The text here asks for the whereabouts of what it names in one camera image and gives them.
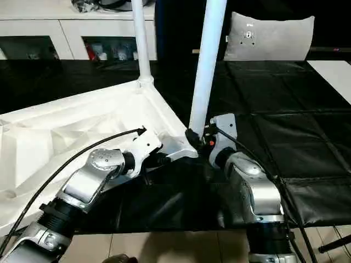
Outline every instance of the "black tablecloth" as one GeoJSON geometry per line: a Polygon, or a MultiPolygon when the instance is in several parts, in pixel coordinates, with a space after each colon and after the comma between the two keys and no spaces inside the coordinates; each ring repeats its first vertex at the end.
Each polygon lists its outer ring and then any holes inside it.
{"type": "MultiPolygon", "coordinates": [[[[151,69],[188,125],[195,63],[151,69]]],[[[137,77],[135,62],[2,61],[0,113],[137,77]]],[[[207,118],[228,112],[236,114],[238,139],[284,179],[305,226],[351,224],[351,106],[306,62],[219,62],[207,118]]],[[[241,227],[235,197],[206,160],[182,158],[105,193],[81,231],[241,227]]]]}

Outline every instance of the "white floor tile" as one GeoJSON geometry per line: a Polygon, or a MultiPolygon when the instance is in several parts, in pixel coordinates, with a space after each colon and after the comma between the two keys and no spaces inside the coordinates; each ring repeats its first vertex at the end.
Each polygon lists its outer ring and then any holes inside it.
{"type": "Polygon", "coordinates": [[[62,263],[101,263],[109,257],[112,235],[74,236],[62,263]]]}
{"type": "MultiPolygon", "coordinates": [[[[320,237],[322,239],[322,244],[326,245],[329,244],[337,239],[339,239],[338,235],[334,231],[333,227],[318,227],[318,232],[320,234],[320,237]]],[[[344,248],[336,248],[333,250],[329,250],[327,252],[329,254],[329,257],[331,258],[331,261],[333,263],[348,263],[350,262],[350,259],[347,257],[344,248]]]]}
{"type": "Polygon", "coordinates": [[[215,232],[116,234],[110,255],[120,253],[139,263],[220,263],[215,232]]]}
{"type": "MultiPolygon", "coordinates": [[[[309,241],[312,245],[314,254],[316,255],[318,263],[331,263],[330,257],[328,253],[320,254],[318,251],[318,247],[322,245],[322,239],[317,231],[316,227],[305,228],[309,241]]],[[[298,228],[293,229],[295,234],[295,242],[299,247],[303,257],[305,258],[306,262],[311,262],[311,257],[308,253],[308,249],[302,237],[302,234],[298,228]]]]}
{"type": "Polygon", "coordinates": [[[248,262],[248,243],[245,230],[218,231],[223,263],[248,262]]]}

